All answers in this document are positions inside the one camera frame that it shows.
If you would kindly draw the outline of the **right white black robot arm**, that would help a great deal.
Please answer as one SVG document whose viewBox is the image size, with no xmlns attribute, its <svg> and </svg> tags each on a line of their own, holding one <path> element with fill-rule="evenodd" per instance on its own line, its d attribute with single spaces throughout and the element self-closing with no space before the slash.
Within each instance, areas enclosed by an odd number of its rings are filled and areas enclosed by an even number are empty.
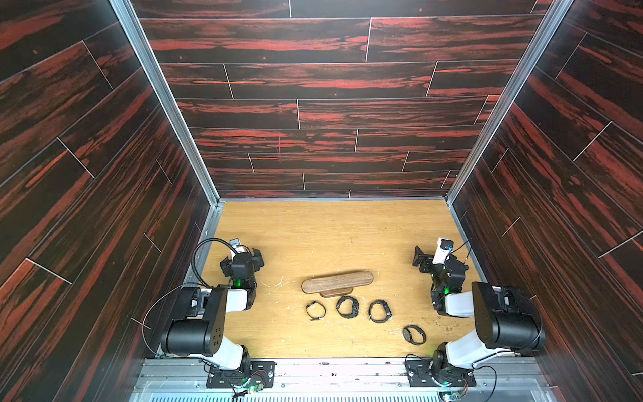
<svg viewBox="0 0 643 402">
<path fill-rule="evenodd" d="M 430 275 L 431 304 L 440 316 L 475 322 L 473 331 L 435 350 L 430 372 L 437 384 L 464 383 L 481 363 L 499 354 L 544 347 L 544 321 L 520 289 L 474 281 L 470 291 L 463 290 L 468 266 L 454 255 L 453 241 L 440 238 L 433 254 L 416 246 L 412 265 Z"/>
</svg>

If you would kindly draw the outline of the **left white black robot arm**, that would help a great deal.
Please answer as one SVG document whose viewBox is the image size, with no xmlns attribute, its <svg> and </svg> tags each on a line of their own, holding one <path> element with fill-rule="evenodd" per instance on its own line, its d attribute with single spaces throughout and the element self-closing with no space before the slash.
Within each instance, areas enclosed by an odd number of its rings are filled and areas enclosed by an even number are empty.
<svg viewBox="0 0 643 402">
<path fill-rule="evenodd" d="M 169 321 L 162 330 L 164 353 L 202 358 L 224 372 L 249 376 L 248 349 L 224 336 L 227 313 L 252 308 L 257 291 L 256 272 L 264 266 L 261 252 L 244 247 L 220 266 L 228 285 L 214 288 L 185 287 L 179 292 Z"/>
</svg>

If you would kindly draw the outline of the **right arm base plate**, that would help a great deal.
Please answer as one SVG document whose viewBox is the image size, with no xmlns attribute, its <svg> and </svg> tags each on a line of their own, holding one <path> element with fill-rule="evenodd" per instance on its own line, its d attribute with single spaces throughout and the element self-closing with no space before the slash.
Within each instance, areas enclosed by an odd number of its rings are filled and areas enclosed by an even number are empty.
<svg viewBox="0 0 643 402">
<path fill-rule="evenodd" d="M 420 387 L 475 387 L 473 370 L 458 368 L 442 358 L 420 358 L 408 354 L 404 361 L 407 380 L 412 388 Z"/>
</svg>

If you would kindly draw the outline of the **wooden watch stand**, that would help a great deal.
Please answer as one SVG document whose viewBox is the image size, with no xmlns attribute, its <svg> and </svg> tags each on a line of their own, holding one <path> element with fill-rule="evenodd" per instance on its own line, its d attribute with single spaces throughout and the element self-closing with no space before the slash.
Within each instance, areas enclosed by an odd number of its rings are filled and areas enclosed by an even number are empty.
<svg viewBox="0 0 643 402">
<path fill-rule="evenodd" d="M 319 294 L 324 298 L 348 296 L 356 287 L 371 285 L 373 279 L 370 271 L 354 271 L 307 279 L 301 289 L 306 294 Z"/>
</svg>

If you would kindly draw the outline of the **slim black watch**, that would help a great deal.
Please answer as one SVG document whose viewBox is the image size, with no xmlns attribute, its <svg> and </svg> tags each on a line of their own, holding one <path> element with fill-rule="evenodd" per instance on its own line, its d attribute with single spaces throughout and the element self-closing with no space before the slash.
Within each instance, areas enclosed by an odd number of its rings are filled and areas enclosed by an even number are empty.
<svg viewBox="0 0 643 402">
<path fill-rule="evenodd" d="M 327 314 L 326 307 L 319 301 L 310 301 L 305 306 L 305 313 L 312 322 L 320 321 Z"/>
</svg>

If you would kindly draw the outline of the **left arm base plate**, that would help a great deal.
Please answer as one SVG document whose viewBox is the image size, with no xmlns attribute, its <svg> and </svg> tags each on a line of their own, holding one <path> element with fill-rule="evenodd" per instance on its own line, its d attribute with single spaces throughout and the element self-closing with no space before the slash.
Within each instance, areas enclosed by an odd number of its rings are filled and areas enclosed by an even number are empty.
<svg viewBox="0 0 643 402">
<path fill-rule="evenodd" d="M 276 362 L 251 359 L 237 370 L 223 370 L 206 363 L 208 378 L 206 388 L 211 390 L 232 389 L 260 391 L 270 389 L 276 376 Z"/>
</svg>

